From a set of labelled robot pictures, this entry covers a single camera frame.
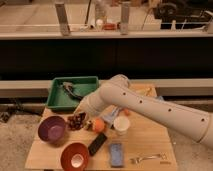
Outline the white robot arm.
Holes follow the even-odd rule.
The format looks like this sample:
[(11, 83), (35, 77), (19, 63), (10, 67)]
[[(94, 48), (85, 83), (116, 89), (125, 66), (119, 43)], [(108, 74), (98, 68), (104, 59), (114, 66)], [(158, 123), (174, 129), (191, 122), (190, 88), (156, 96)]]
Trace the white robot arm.
[(213, 114), (136, 93), (130, 81), (118, 74), (86, 95), (74, 113), (100, 115), (110, 105), (127, 108), (213, 149)]

